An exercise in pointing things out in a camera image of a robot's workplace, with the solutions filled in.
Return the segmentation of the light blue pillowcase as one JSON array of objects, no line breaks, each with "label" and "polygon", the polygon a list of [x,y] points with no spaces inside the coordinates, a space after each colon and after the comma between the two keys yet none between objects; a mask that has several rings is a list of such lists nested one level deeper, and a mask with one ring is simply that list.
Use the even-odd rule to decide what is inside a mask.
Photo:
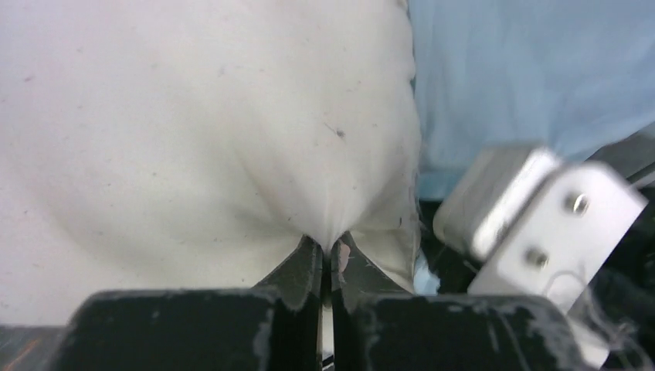
[{"label": "light blue pillowcase", "polygon": [[411,1],[409,16],[422,199],[489,145],[584,160],[654,122],[652,1]]}]

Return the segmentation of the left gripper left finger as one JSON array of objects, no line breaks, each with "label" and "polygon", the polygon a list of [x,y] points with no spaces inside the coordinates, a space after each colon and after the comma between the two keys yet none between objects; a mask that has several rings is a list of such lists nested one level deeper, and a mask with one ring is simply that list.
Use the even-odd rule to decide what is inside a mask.
[{"label": "left gripper left finger", "polygon": [[51,370],[319,370],[323,255],[309,237],[252,288],[105,291]]}]

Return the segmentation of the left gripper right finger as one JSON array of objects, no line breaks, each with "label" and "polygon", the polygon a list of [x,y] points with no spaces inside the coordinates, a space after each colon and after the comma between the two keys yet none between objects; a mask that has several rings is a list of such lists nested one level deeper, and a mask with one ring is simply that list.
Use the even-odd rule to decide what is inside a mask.
[{"label": "left gripper right finger", "polygon": [[331,251],[337,370],[585,370],[563,315],[535,296],[405,291],[344,234]]}]

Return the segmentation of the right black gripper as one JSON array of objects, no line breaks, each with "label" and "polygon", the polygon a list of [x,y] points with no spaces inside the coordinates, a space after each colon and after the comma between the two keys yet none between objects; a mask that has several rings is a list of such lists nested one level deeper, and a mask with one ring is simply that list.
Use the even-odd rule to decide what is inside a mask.
[{"label": "right black gripper", "polygon": [[569,320],[585,360],[635,369],[654,353],[654,206],[630,199],[600,217],[584,194],[534,196],[504,214],[496,249],[480,267],[445,245],[416,262],[418,294],[525,294]]}]

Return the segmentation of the white pillow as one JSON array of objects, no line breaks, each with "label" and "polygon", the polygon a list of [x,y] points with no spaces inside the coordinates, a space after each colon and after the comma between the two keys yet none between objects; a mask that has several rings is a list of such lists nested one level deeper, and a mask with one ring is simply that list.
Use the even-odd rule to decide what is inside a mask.
[{"label": "white pillow", "polygon": [[3,1],[1,320],[248,287],[352,230],[412,287],[404,1]]}]

